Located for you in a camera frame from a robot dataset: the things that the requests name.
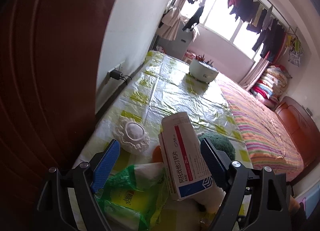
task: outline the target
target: white pot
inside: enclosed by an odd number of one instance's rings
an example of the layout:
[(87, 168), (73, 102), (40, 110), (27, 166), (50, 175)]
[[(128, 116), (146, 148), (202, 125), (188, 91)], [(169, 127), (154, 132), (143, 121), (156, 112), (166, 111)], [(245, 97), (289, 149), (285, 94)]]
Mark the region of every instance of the white pot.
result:
[(193, 59), (190, 63), (189, 72), (196, 79), (207, 83), (212, 82), (219, 74), (217, 69), (196, 59)]

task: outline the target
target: orange object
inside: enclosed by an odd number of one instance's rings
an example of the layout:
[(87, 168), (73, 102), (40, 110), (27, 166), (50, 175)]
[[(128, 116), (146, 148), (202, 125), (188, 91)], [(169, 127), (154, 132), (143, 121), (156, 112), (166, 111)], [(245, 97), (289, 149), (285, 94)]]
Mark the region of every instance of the orange object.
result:
[(152, 153), (152, 162), (153, 163), (162, 163), (161, 147), (158, 145)]

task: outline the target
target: window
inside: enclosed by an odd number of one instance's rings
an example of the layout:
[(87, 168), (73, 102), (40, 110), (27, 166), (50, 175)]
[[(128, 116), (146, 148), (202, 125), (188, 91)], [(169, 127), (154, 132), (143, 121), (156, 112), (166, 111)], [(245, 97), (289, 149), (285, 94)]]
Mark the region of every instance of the window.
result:
[[(194, 4), (186, 1), (181, 14), (191, 18), (199, 8), (199, 3), (200, 0), (194, 2)], [(236, 15), (230, 15), (231, 10), (232, 7), (228, 8), (228, 0), (207, 0), (199, 19), (200, 25), (228, 40), (250, 59), (258, 61), (262, 47), (254, 52), (252, 46), (254, 46), (259, 35), (246, 29), (248, 23), (243, 23), (240, 19), (236, 21)]]
[(255, 51), (252, 50), (257, 41), (259, 35), (255, 32), (251, 32), (246, 29), (248, 23), (242, 23), (239, 32), (237, 33), (233, 44), (244, 52), (250, 59), (255, 55)]
[[(202, 16), (200, 17), (200, 23), (203, 23), (205, 18), (208, 16), (214, 1), (215, 0), (207, 0), (205, 2), (204, 10), (203, 10)], [(194, 2), (193, 4), (190, 4), (188, 1), (186, 1), (181, 9), (181, 14), (187, 18), (191, 18), (199, 8), (199, 3), (200, 3), (200, 0), (198, 0), (197, 2)]]

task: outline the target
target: red stripe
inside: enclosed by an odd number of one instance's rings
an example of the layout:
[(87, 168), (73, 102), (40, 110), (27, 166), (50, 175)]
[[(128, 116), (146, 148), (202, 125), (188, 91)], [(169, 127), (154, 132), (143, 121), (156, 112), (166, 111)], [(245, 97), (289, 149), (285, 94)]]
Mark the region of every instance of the red stripe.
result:
[(165, 149), (164, 139), (163, 139), (162, 132), (161, 132), (161, 139), (162, 139), (162, 143), (163, 143), (164, 154), (165, 154), (165, 157), (166, 157), (166, 159), (167, 159), (167, 165), (168, 165), (168, 168), (169, 168), (169, 174), (170, 174), (170, 179), (171, 179), (171, 185), (172, 185), (173, 193), (176, 193), (176, 188), (175, 188), (175, 185), (174, 185), (174, 182), (173, 182), (173, 178), (172, 178), (172, 175), (171, 175), (170, 163), (169, 163), (169, 160), (168, 160), (167, 150)]
[(182, 140), (182, 136), (181, 136), (181, 133), (180, 133), (179, 126), (175, 126), (174, 129), (176, 130), (176, 133), (177, 133), (177, 138), (178, 138), (178, 142), (179, 142), (179, 145), (180, 145), (180, 150), (181, 150), (181, 153), (182, 153), (184, 165), (185, 165), (186, 170), (187, 170), (188, 180), (192, 181), (193, 180), (192, 172), (191, 172), (191, 169), (190, 169), (188, 156), (187, 156), (187, 153), (186, 153), (186, 149), (184, 147), (184, 143), (183, 143), (183, 140)]

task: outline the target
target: metal screw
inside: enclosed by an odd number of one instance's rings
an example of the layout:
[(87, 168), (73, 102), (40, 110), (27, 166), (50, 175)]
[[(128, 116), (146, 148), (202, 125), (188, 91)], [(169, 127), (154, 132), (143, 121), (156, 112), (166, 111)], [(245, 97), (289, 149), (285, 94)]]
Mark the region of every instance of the metal screw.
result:
[(56, 170), (57, 170), (56, 167), (50, 167), (50, 168), (49, 168), (49, 172), (50, 172), (50, 173), (54, 173)]
[(84, 169), (84, 168), (87, 168), (89, 166), (89, 163), (88, 162), (82, 162), (80, 163), (80, 168)]
[(265, 167), (264, 167), (264, 170), (265, 170), (266, 172), (269, 172), (269, 173), (272, 171), (272, 169), (271, 169), (269, 166), (265, 166)]
[(240, 167), (240, 166), (241, 166), (241, 163), (238, 162), (238, 161), (233, 161), (233, 162), (232, 162), (232, 165), (233, 165), (234, 167)]

